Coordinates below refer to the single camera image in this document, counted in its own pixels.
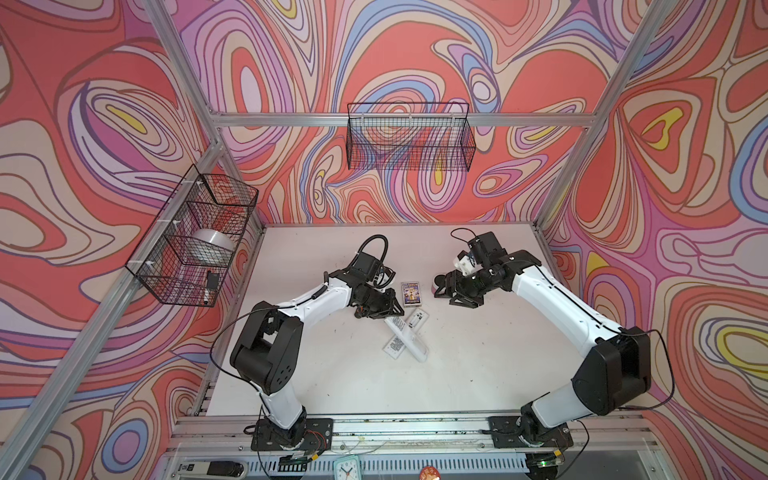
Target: psychedelic wallpaper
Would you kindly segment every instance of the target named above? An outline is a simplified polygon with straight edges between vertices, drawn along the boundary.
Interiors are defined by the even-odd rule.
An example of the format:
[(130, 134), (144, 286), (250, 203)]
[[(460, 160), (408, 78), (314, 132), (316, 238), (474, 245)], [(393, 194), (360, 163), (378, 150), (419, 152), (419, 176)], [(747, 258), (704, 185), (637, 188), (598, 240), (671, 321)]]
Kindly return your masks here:
[[(590, 112), (645, 0), (194, 0), (174, 22), (214, 111), (463, 100)], [(266, 223), (530, 221), (579, 128), (479, 127), (471, 171), (350, 172), (345, 128), (223, 132)]]
[[(138, 3), (0, 2), (0, 441), (206, 146)], [(139, 292), (26, 478), (146, 476), (252, 242), (214, 309)]]
[(546, 230), (573, 291), (666, 337), (645, 415), (681, 478), (768, 478), (767, 78), (767, 3), (681, 1)]

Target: orange object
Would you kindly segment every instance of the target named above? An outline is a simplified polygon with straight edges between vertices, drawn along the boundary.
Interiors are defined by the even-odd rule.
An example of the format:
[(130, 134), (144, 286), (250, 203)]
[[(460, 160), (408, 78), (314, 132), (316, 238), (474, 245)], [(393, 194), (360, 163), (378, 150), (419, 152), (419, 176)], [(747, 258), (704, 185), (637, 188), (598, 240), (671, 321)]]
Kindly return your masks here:
[(435, 467), (424, 467), (419, 474), (419, 480), (440, 480), (440, 472)]

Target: clock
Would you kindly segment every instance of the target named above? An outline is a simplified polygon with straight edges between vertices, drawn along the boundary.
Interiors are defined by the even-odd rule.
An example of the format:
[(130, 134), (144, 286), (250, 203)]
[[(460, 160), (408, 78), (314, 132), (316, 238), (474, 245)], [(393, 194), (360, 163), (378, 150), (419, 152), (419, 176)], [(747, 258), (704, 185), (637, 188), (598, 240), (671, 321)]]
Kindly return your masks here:
[(357, 455), (342, 457), (333, 463), (334, 480), (360, 480), (360, 459)]

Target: robotic arm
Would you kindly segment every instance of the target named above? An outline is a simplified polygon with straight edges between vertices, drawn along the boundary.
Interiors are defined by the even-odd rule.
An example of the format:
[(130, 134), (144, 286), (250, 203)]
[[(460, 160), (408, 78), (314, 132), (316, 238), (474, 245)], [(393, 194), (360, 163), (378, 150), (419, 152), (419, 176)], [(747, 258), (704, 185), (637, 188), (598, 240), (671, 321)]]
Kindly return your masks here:
[[(384, 242), (380, 258), (363, 252), (374, 239)], [(251, 310), (230, 354), (230, 365), (242, 379), (257, 385), (268, 418), (261, 421), (260, 431), (284, 449), (297, 447), (306, 434), (306, 409), (290, 382), (304, 329), (347, 306), (355, 307), (357, 318), (403, 315), (395, 290), (386, 288), (395, 276), (383, 264), (387, 248), (386, 237), (373, 235), (346, 268), (325, 272), (322, 285), (289, 302), (260, 302)], [(274, 333), (274, 341), (264, 338)]]
[(642, 329), (624, 329), (601, 315), (529, 252), (507, 254), (492, 232), (467, 244), (470, 251), (454, 261), (457, 270), (435, 278), (435, 297), (477, 308), (496, 288), (517, 293), (555, 324), (584, 359), (569, 383), (521, 408), (511, 433), (524, 444), (539, 446), (565, 422), (607, 415), (650, 388), (650, 340)]

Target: black wire basket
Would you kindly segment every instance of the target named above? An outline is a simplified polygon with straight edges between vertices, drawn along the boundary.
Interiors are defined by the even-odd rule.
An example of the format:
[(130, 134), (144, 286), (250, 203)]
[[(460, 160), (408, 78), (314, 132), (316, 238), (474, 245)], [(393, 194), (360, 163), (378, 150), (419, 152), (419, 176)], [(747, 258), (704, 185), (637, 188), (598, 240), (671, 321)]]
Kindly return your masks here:
[(475, 137), (465, 102), (347, 104), (350, 170), (469, 171)]
[(256, 209), (256, 188), (227, 175), (195, 172), (194, 184), (154, 248), (146, 258), (126, 264), (161, 303), (214, 306)]

